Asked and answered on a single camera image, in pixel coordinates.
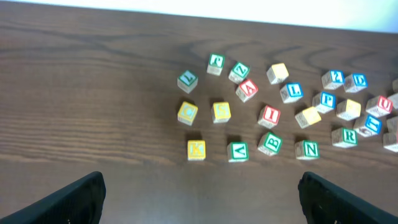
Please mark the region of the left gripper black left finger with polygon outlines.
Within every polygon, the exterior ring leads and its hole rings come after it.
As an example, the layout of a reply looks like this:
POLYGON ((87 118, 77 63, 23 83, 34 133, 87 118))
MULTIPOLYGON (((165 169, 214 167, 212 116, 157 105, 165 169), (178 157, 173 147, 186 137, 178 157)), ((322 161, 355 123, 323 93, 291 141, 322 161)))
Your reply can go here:
POLYGON ((98 224, 106 187, 101 172, 92 172, 11 215, 1 224, 98 224))

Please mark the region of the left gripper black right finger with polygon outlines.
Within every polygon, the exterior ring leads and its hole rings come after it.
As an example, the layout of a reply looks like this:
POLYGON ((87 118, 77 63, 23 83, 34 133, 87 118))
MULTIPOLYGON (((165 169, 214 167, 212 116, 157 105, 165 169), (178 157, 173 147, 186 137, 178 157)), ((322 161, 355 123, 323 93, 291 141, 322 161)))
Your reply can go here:
POLYGON ((313 172, 304 172, 298 192, 308 224, 397 224, 396 216, 313 172))

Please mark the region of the green N wooden block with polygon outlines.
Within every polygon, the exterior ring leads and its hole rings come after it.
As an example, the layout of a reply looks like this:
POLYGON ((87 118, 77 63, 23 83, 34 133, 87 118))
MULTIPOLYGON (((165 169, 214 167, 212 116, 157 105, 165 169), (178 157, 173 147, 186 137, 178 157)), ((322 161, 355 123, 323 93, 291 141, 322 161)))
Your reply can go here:
POLYGON ((298 160, 314 160, 320 158, 318 143, 315 141, 303 140, 294 144, 295 156, 298 160))

